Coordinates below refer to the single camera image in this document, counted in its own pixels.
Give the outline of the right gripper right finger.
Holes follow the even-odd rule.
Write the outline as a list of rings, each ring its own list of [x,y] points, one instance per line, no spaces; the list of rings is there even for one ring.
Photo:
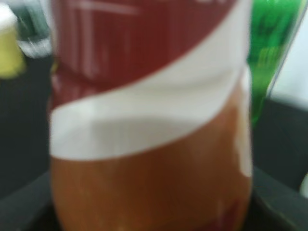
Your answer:
[[[298,192],[254,167],[253,195],[246,231],[306,231],[308,200]]]

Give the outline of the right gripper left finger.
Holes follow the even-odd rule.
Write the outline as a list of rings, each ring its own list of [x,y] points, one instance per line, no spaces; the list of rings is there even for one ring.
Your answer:
[[[0,229],[25,231],[52,205],[50,172],[0,199]]]

